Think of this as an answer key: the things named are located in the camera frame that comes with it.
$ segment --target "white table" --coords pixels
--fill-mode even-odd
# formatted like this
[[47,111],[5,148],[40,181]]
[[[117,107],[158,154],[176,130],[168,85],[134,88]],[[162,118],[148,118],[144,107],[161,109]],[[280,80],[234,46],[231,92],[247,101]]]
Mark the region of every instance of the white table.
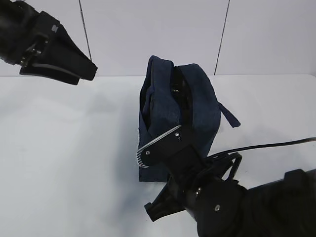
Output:
[[[70,86],[43,78],[0,80],[0,236],[197,236],[183,212],[152,223],[143,205],[163,184],[138,182],[138,100],[143,77]],[[210,77],[241,121],[222,120],[211,152],[316,135],[309,75]],[[237,178],[254,187],[316,168],[316,145],[242,153]]]

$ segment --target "navy blue bag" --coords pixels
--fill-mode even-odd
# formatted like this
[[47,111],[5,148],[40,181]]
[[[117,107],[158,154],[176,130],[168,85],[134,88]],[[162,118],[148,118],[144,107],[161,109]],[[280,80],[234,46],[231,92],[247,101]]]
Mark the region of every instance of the navy blue bag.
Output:
[[[217,101],[212,84],[197,64],[174,67],[171,61],[152,56],[140,93],[138,148],[178,125],[190,125],[195,148],[207,157],[218,132],[221,112],[232,127],[240,123]],[[165,182],[162,165],[140,168],[141,182]]]

